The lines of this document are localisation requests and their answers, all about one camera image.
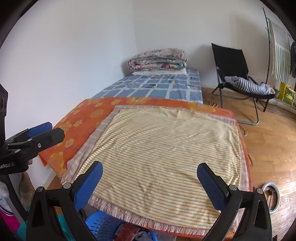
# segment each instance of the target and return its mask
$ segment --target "laundry basket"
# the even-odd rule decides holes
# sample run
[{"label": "laundry basket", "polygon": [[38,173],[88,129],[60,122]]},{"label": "laundry basket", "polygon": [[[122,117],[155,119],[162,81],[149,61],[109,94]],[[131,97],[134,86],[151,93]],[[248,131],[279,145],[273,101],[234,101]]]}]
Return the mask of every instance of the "laundry basket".
[{"label": "laundry basket", "polygon": [[[103,211],[96,211],[86,219],[85,223],[97,240],[112,241],[114,239],[115,232],[123,221],[112,217]],[[149,230],[149,232],[153,241],[158,241],[156,233],[152,230]]]}]

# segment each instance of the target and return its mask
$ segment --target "blue plaid mattress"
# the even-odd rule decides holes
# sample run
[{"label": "blue plaid mattress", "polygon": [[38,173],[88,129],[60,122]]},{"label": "blue plaid mattress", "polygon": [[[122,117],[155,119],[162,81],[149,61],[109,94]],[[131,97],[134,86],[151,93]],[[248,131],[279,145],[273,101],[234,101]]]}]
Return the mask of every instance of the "blue plaid mattress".
[{"label": "blue plaid mattress", "polygon": [[149,97],[202,104],[200,77],[197,70],[191,69],[187,75],[130,75],[93,98],[101,97]]}]

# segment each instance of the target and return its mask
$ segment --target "wooden floor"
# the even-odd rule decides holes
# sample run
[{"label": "wooden floor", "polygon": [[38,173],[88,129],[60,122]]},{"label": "wooden floor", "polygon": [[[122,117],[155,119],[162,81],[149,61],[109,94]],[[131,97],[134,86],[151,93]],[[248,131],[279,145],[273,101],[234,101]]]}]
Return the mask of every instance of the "wooden floor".
[{"label": "wooden floor", "polygon": [[[204,99],[210,99],[220,106],[219,97],[213,96],[211,91],[209,88],[202,89]],[[252,99],[239,101],[224,98],[224,108],[233,111],[239,120],[255,121]],[[243,125],[247,131],[244,140],[253,162],[253,186],[258,188],[266,182],[274,182],[280,189],[280,207],[271,216],[271,221],[273,236],[277,234],[278,240],[281,240],[296,218],[296,118],[285,117],[270,110],[263,113],[260,104],[258,108],[260,123],[257,126]],[[59,179],[56,177],[50,188],[59,187]],[[177,241],[181,240],[189,241],[178,237]]]}]

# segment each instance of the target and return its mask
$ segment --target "white wall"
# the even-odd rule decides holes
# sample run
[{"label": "white wall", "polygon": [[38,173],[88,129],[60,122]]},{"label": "white wall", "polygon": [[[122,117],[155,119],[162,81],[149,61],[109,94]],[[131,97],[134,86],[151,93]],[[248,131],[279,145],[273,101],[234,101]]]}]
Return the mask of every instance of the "white wall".
[{"label": "white wall", "polygon": [[[6,137],[74,106],[126,72],[136,54],[131,0],[39,0],[0,50],[0,83],[9,92]],[[36,160],[34,187],[51,173]]]},{"label": "white wall", "polygon": [[[198,69],[203,86],[217,85],[211,43],[244,51],[250,75],[265,82],[268,34],[259,0],[134,0],[134,29],[138,52],[177,47]],[[265,7],[267,17],[284,27]],[[270,85],[279,85],[272,77]],[[295,79],[290,81],[294,88]]]}]

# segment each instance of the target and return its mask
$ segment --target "screw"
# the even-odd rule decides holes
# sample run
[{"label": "screw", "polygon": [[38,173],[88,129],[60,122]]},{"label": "screw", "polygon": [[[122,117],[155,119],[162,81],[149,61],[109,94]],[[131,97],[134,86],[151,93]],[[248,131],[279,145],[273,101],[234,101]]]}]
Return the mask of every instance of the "screw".
[{"label": "screw", "polygon": [[263,190],[261,188],[258,188],[257,189],[257,193],[262,194],[263,193]]},{"label": "screw", "polygon": [[36,191],[41,192],[43,190],[43,187],[37,187]]},{"label": "screw", "polygon": [[65,183],[63,185],[63,188],[65,188],[65,189],[69,189],[70,187],[71,187],[71,183]]},{"label": "screw", "polygon": [[235,185],[229,185],[229,189],[232,190],[232,191],[236,191],[237,190],[237,187]]}]

